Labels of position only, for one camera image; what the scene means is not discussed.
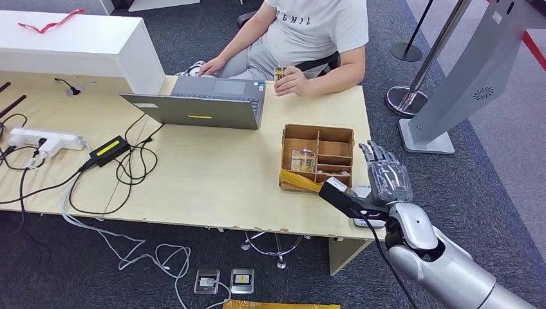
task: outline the robotic arm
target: robotic arm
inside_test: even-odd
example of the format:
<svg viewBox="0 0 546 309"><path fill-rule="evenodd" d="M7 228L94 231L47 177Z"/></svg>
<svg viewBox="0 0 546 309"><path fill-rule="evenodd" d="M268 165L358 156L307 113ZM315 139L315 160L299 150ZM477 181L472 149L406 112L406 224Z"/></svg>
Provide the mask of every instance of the robotic arm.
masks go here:
<svg viewBox="0 0 546 309"><path fill-rule="evenodd" d="M434 227L412 204L408 170L373 141L359 147L368 164L372 192L360 197L334 177L320 197L349 218L386 222L385 245L392 266L418 282L449 309L536 309L496 282L472 256Z"/></svg>

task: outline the man's left hand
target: man's left hand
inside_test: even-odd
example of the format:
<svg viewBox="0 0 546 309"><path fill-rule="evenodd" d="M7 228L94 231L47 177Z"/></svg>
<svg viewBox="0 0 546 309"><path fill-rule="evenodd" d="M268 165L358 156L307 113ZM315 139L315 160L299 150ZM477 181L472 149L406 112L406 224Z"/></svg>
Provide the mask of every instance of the man's left hand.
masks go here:
<svg viewBox="0 0 546 309"><path fill-rule="evenodd" d="M285 76L275 82L275 93L278 97L295 93L298 97L311 94L311 85L303 72L295 66L285 69Z"/></svg>

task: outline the laptop keyboard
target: laptop keyboard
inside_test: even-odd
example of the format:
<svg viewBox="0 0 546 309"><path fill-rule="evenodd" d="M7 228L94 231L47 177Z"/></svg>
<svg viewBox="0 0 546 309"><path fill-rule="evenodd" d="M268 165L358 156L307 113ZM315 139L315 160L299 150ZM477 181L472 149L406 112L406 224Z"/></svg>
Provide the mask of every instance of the laptop keyboard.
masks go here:
<svg viewBox="0 0 546 309"><path fill-rule="evenodd" d="M252 110L254 110L254 116L256 116L256 114L258 113L259 99L257 98L223 97L221 95L189 95L186 93L173 93L171 95L174 97L185 97L185 98L215 98L217 100L250 101L250 103L252 103Z"/></svg>

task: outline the power strip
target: power strip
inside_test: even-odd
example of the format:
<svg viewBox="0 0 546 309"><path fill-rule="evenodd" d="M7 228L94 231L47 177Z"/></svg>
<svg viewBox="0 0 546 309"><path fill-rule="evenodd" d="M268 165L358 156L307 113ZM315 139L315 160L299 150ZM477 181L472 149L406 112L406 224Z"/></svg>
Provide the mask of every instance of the power strip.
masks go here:
<svg viewBox="0 0 546 309"><path fill-rule="evenodd" d="M8 143L10 146L16 147L19 147L21 144L39 145L41 139L46 139L42 146L38 148L41 158L55 156L62 148L82 150L85 147L85 142L81 135L25 129L22 127L12 129L10 134L11 138Z"/></svg>

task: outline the gray pants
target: gray pants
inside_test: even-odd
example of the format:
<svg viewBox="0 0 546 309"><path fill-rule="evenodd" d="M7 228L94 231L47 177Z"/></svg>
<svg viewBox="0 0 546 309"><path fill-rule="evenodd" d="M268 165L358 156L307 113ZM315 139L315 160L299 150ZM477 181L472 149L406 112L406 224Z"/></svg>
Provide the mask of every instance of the gray pants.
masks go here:
<svg viewBox="0 0 546 309"><path fill-rule="evenodd" d="M273 72L276 66L283 65L273 58L263 42L263 37L260 37L252 45L229 59L214 76L224 79L274 80ZM317 77L322 68L321 66L306 71L305 77L308 79Z"/></svg>

